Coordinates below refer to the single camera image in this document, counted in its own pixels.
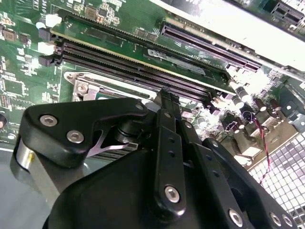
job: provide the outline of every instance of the gray surface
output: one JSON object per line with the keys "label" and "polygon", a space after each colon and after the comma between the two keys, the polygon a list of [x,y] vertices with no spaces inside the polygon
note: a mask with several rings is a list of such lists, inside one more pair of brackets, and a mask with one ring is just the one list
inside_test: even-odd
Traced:
{"label": "gray surface", "polygon": [[[44,197],[14,178],[9,166],[11,154],[0,151],[0,228],[42,229],[50,208]],[[87,159],[86,164],[93,172],[107,162]]]}

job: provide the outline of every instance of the electrolytic capacitor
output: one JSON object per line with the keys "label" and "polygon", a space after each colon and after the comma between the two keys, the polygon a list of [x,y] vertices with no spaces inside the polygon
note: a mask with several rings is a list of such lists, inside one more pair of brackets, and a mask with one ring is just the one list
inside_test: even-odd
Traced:
{"label": "electrolytic capacitor", "polygon": [[252,101],[252,97],[245,91],[243,87],[238,87],[236,89],[236,93],[244,103],[250,103]]}
{"label": "electrolytic capacitor", "polygon": [[252,123],[255,120],[254,111],[249,105],[245,104],[244,107],[240,109],[240,112],[242,113],[244,120],[250,123]]}
{"label": "electrolytic capacitor", "polygon": [[278,102],[275,99],[271,99],[269,103],[272,109],[275,111],[280,111],[282,109],[280,104],[278,104]]}
{"label": "electrolytic capacitor", "polygon": [[232,98],[234,105],[238,108],[241,109],[244,106],[243,101],[239,98],[238,95],[234,96]]}
{"label": "electrolytic capacitor", "polygon": [[258,107],[259,111],[265,111],[267,109],[267,107],[265,106],[265,104],[261,99],[255,99],[254,102]]}
{"label": "electrolytic capacitor", "polygon": [[244,129],[244,123],[243,123],[243,121],[241,120],[241,118],[240,117],[237,117],[236,118],[236,121],[237,121],[237,127],[238,127],[238,129],[240,129],[240,130],[242,130],[242,129]]}

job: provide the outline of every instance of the black expansion slot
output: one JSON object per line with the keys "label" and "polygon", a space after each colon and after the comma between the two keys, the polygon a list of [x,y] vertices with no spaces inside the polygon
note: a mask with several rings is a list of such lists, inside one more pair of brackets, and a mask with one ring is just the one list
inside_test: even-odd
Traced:
{"label": "black expansion slot", "polygon": [[257,70],[262,67],[259,63],[246,59],[236,53],[229,52],[226,49],[217,47],[216,45],[212,45],[203,38],[197,37],[194,34],[188,33],[187,31],[175,27],[167,22],[163,23],[161,35],[178,43],[191,46],[194,49],[204,52],[216,59],[225,61],[236,67],[244,68],[251,72],[257,72]]}
{"label": "black expansion slot", "polygon": [[109,26],[97,23],[95,21],[92,21],[92,20],[87,19],[85,17],[76,15],[76,14],[74,14],[72,12],[67,11],[67,10],[59,9],[57,11],[57,14],[63,20],[65,18],[72,18],[73,20],[85,23],[88,26],[90,26],[92,28],[95,28],[95,29],[97,29],[99,31],[103,31],[103,32],[111,34],[113,36],[117,36],[117,37],[120,37],[120,38],[125,39],[127,41],[131,41],[131,42],[133,42],[135,44],[142,45],[143,47],[146,47],[147,49],[156,50],[157,52],[164,53],[167,56],[171,56],[171,57],[176,58],[178,60],[187,62],[189,64],[193,64],[193,65],[196,65],[196,66],[201,66],[201,67],[206,68],[206,69],[211,70],[211,71],[220,72],[222,74],[225,74],[228,79],[230,78],[229,74],[225,70],[213,68],[213,67],[211,67],[209,65],[204,64],[201,61],[197,61],[195,59],[189,58],[186,55],[183,55],[181,53],[175,52],[175,51],[173,51],[173,50],[171,50],[171,49],[169,49],[167,47],[160,46],[160,45],[158,45],[156,43],[153,43],[152,41],[144,40],[143,38],[136,37],[133,34],[122,32],[122,31],[120,31],[118,29],[114,29],[112,27],[109,27]]}
{"label": "black expansion slot", "polygon": [[207,98],[210,91],[203,85],[70,41],[59,43],[56,54],[39,58],[39,63],[43,66],[51,64],[59,66],[62,62],[72,63],[116,78],[119,77],[128,80],[131,84],[141,83],[156,91],[163,87],[169,87],[178,96],[199,102]]}

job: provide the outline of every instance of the pcie slot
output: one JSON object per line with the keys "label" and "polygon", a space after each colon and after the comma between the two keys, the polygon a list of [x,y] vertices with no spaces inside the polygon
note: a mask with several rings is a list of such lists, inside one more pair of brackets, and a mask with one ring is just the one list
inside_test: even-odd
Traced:
{"label": "pcie slot", "polygon": [[146,47],[148,49],[156,50],[158,52],[164,53],[164,54],[166,54],[168,56],[171,56],[173,58],[176,58],[178,60],[185,61],[189,64],[193,64],[193,65],[196,65],[196,66],[204,66],[206,69],[213,70],[213,71],[218,71],[218,72],[227,74],[227,72],[224,71],[224,70],[213,68],[209,65],[204,64],[201,61],[197,61],[195,59],[189,58],[188,56],[183,55],[182,53],[177,53],[177,52],[175,52],[175,51],[173,51],[173,50],[171,50],[167,47],[160,46],[156,43],[153,43],[152,41],[148,41],[148,40],[138,38],[138,37],[134,36],[133,34],[129,34],[129,33],[120,31],[118,29],[115,29],[115,28],[112,28],[112,27],[109,27],[109,26],[106,26],[106,25],[103,25],[103,24],[100,24],[100,23],[96,23],[95,21],[91,21],[91,20],[89,20],[85,17],[73,14],[72,12],[69,12],[69,11],[66,11],[66,10],[63,10],[63,9],[59,9],[57,11],[57,14],[63,20],[65,18],[72,18],[73,20],[83,22],[83,23],[89,25],[90,27],[95,28],[99,31],[103,31],[103,32],[108,33],[108,34],[112,34],[113,36],[117,36],[117,37],[120,37],[120,38],[125,39],[127,41],[131,41],[135,44],[142,45],[143,47]]}
{"label": "pcie slot", "polygon": [[230,63],[236,67],[244,68],[251,72],[257,72],[262,65],[248,60],[235,53],[231,53],[227,50],[221,49],[215,45],[205,42],[202,38],[197,38],[193,34],[188,34],[179,28],[176,28],[168,23],[163,24],[161,35],[170,38],[178,43],[191,46],[194,49],[204,52],[214,58],[220,59],[227,63]]}

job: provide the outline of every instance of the perforated metal grille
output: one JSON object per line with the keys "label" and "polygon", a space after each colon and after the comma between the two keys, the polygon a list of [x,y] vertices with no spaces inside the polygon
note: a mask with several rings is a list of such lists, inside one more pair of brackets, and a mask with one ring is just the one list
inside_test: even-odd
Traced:
{"label": "perforated metal grille", "polygon": [[[305,229],[305,133],[271,155],[271,171],[263,187]],[[257,182],[266,172],[266,160],[250,171]]]}

